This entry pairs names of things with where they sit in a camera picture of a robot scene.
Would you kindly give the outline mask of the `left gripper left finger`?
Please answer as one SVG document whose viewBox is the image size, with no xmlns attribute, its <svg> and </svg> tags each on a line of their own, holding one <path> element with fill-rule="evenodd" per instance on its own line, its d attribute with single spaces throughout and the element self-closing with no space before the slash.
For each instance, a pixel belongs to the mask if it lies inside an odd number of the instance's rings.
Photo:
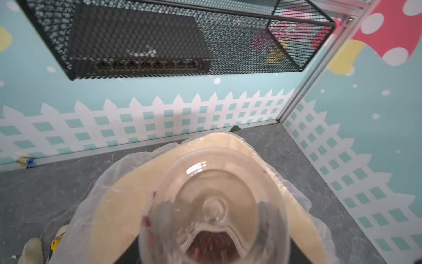
<svg viewBox="0 0 422 264">
<path fill-rule="evenodd" d="M 140 264 L 138 236 L 114 264 Z"/>
</svg>

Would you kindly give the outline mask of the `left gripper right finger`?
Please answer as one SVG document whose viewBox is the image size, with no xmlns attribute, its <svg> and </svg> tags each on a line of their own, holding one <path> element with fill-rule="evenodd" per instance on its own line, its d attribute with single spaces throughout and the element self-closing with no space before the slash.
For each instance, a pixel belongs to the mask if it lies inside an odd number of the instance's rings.
<svg viewBox="0 0 422 264">
<path fill-rule="evenodd" d="M 312 264 L 293 239 L 291 239 L 290 244 L 289 264 Z"/>
</svg>

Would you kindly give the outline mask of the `clear tea jar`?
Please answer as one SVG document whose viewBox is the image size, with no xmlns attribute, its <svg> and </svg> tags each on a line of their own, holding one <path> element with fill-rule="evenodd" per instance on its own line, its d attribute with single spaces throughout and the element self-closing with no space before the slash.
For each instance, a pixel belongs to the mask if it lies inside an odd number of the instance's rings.
<svg viewBox="0 0 422 264">
<path fill-rule="evenodd" d="M 286 264 L 290 235 L 275 182 L 252 158 L 228 148 L 173 162 L 152 189 L 139 240 L 144 264 L 199 264 L 186 251 L 201 231 L 225 232 L 240 258 L 231 264 Z"/>
</svg>

